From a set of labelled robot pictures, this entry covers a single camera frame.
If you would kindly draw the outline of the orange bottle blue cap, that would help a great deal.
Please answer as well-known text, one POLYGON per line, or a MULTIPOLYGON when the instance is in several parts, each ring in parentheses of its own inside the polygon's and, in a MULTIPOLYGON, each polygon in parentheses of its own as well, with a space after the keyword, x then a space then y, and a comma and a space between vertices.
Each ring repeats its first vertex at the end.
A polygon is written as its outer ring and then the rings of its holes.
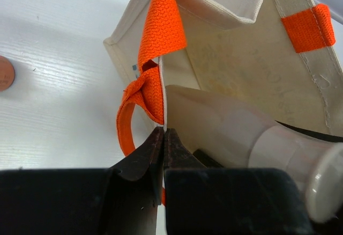
POLYGON ((14 82, 15 69, 12 63, 4 56, 0 56, 0 91, 7 90, 14 82))

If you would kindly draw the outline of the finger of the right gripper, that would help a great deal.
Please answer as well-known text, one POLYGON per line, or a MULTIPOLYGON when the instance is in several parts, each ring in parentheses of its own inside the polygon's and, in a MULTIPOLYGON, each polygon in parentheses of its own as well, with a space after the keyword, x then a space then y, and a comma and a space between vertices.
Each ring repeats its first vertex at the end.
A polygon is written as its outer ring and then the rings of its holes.
POLYGON ((323 141, 327 141, 327 142, 333 142, 333 143, 342 143, 343 142, 343 137, 340 136, 334 136, 334 135, 329 135, 329 134, 323 134, 323 133, 319 133, 316 131, 312 131, 312 130, 306 130, 306 129, 302 129, 299 127, 295 127, 295 126, 291 126, 282 122, 278 122, 279 124, 294 130, 298 133, 302 133, 304 135, 316 138, 316 139, 321 139, 323 141))
POLYGON ((207 168, 223 168, 221 164, 200 149, 196 150, 193 155, 207 168))

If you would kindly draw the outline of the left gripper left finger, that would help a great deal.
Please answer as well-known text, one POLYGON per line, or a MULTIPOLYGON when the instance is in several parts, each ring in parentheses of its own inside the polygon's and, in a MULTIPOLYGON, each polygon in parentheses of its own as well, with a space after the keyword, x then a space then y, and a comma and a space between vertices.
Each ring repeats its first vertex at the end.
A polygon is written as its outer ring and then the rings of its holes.
POLYGON ((110 168, 1 172, 1 234, 155 234, 164 130, 110 168))

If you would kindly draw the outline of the canvas bag with orange handles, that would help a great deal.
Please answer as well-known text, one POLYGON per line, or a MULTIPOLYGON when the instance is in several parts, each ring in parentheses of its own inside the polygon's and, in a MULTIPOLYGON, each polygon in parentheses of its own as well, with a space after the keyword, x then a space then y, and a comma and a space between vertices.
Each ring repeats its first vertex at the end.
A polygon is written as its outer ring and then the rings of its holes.
POLYGON ((222 94, 276 122, 342 136, 342 68, 314 0, 130 0, 105 48, 126 85, 116 126, 134 149, 139 107, 167 126, 168 85, 222 94))

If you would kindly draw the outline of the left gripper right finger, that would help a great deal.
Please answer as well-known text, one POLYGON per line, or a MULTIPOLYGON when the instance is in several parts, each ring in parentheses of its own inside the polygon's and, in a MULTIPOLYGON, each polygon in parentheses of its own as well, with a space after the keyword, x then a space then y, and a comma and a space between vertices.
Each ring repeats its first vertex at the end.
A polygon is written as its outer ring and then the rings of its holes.
POLYGON ((168 234, 313 234, 292 178, 275 168, 207 168, 165 133, 168 234))

